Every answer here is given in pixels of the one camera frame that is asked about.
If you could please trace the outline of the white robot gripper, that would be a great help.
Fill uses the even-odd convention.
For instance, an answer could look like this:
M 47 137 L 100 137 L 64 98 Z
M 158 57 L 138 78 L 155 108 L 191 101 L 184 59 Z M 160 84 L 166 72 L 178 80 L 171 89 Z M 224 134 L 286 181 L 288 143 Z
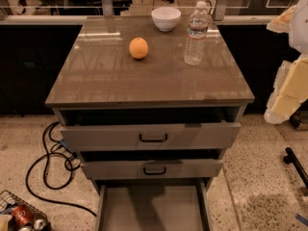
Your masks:
M 275 33 L 289 32 L 289 45 L 301 54 L 307 54 L 308 0 L 299 0 L 296 6 L 289 7 L 274 18 L 267 29 Z M 273 87 L 264 119 L 270 124 L 280 124 L 308 99 L 308 58 L 299 58 L 292 63 L 283 61 Z

